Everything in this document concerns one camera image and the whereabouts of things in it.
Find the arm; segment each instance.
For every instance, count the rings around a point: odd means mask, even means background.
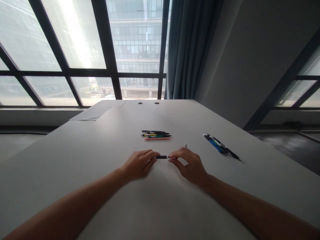
[[[158,155],[151,149],[134,152],[122,167],[66,195],[20,225],[3,240],[74,239],[119,188],[131,180],[146,176]]]
[[[209,193],[260,239],[320,239],[319,230],[308,223],[207,174],[199,155],[189,149],[180,148],[169,157],[183,177]]]

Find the gray floor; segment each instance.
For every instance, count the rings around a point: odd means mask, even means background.
[[[320,176],[320,143],[296,133],[252,133],[252,135]],[[308,135],[314,138],[320,137],[318,133],[308,133]]]
[[[0,134],[0,162],[7,160],[44,136],[35,134]]]

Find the hand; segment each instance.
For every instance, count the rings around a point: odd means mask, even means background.
[[[129,181],[145,177],[157,161],[155,156],[160,156],[160,153],[152,149],[134,152],[120,169]]]
[[[191,152],[187,148],[181,147],[171,153],[168,157],[170,157],[169,162],[173,163],[179,169],[181,175],[189,182],[196,184],[199,187],[205,185],[209,177],[198,154]],[[179,157],[186,160],[188,164],[184,166],[178,160]]]

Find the finger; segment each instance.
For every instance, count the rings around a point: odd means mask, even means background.
[[[191,150],[190,150],[190,149],[185,148],[185,147],[181,147],[181,148],[179,148],[179,149],[178,149],[178,151],[187,151],[187,152],[191,152]]]
[[[184,165],[179,160],[174,159],[174,158],[170,158],[169,162],[173,163],[177,167],[177,169],[180,171],[181,175],[184,174],[186,169],[185,169]]]
[[[154,152],[154,151],[150,151],[146,155],[144,155],[143,160],[145,162],[147,162],[147,161],[149,161],[149,159],[151,159],[153,157],[156,157],[156,156],[160,156],[160,153]]]
[[[142,153],[142,155],[146,155],[148,152],[151,152],[152,149],[148,149],[148,150],[143,150],[143,151],[140,151],[140,153]]]
[[[195,162],[195,159],[192,156],[191,152],[186,152],[186,151],[175,151],[173,153],[171,153],[169,156],[169,158],[183,158],[184,160],[187,161],[187,163],[191,164]]]
[[[156,158],[152,158],[149,162],[147,162],[147,164],[144,166],[143,172],[147,174],[156,161]]]

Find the curtain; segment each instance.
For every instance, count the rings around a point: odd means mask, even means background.
[[[164,99],[195,97],[222,0],[172,0]]]

